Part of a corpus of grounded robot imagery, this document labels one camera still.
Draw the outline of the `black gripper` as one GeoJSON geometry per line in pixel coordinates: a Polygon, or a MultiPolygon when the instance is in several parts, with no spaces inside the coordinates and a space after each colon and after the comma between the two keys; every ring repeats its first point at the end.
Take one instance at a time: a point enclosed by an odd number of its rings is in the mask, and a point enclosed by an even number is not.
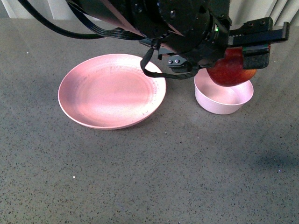
{"type": "Polygon", "coordinates": [[[245,70],[264,69],[269,65],[271,44],[289,39],[290,24],[284,22],[281,29],[273,29],[273,20],[265,17],[244,23],[240,28],[227,32],[227,45],[224,46],[224,33],[215,26],[213,36],[208,37],[188,55],[179,55],[162,48],[158,59],[168,56],[168,67],[175,73],[194,73],[203,68],[212,68],[224,58],[228,48],[242,48],[245,70]]]}

